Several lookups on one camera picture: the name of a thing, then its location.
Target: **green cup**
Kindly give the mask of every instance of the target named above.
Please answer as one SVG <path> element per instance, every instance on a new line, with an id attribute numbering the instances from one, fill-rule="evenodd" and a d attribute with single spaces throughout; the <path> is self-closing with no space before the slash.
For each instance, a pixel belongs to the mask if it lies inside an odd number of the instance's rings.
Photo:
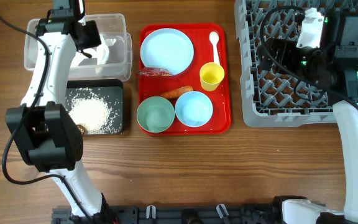
<path id="1" fill-rule="evenodd" d="M 136 118 L 144 130 L 161 133 L 172 125 L 175 119 L 175 109 L 167 99 L 153 96 L 139 105 Z"/>

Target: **black tray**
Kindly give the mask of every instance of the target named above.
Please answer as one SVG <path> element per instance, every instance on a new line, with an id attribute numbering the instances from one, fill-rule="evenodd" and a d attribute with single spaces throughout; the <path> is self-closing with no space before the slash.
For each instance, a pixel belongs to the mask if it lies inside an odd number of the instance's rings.
<path id="1" fill-rule="evenodd" d="M 112 120 L 112 123 L 106 132 L 102 134 L 120 134 L 123 130 L 124 120 L 124 91 L 122 81 L 116 79 L 69 81 L 66 90 L 66 109 L 68 112 L 72 110 L 71 101 L 75 96 L 76 98 L 91 97 L 89 90 L 79 90 L 81 88 L 91 89 L 94 94 L 98 95 L 98 98 L 103 98 L 112 108 L 108 118 Z"/>

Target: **white spoon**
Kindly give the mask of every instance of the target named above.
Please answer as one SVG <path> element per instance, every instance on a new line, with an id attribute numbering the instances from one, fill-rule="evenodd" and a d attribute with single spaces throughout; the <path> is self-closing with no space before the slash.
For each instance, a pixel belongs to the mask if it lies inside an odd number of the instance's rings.
<path id="1" fill-rule="evenodd" d="M 212 31 L 209 34 L 209 41 L 211 41 L 211 44 L 214 47 L 214 63 L 221 65 L 221 62 L 219 61 L 219 54 L 218 54 L 218 42 L 219 42 L 218 33 L 215 31 Z"/>

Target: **bowl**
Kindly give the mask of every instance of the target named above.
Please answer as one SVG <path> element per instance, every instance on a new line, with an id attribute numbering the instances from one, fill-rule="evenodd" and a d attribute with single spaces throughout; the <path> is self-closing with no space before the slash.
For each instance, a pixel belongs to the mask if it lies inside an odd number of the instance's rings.
<path id="1" fill-rule="evenodd" d="M 144 100 L 136 113 L 137 122 L 150 133 L 167 130 L 175 119 L 175 109 L 167 99 L 153 96 Z"/>
<path id="2" fill-rule="evenodd" d="M 208 96 L 198 91 L 183 94 L 175 105 L 179 121 L 191 128 L 206 124 L 211 119 L 213 110 Z"/>

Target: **carrot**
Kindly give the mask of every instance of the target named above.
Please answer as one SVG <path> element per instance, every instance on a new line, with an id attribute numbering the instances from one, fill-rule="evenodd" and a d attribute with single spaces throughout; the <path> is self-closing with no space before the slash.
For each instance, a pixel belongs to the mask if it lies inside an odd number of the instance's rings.
<path id="1" fill-rule="evenodd" d="M 189 91 L 193 91 L 193 87 L 184 86 L 184 87 L 180 87 L 179 89 L 176 89 L 176 90 L 171 90 L 171 91 L 162 93 L 160 96 L 164 97 L 165 99 L 171 100 L 171 99 L 179 98 L 179 96 L 182 96 L 183 94 L 185 94 Z"/>

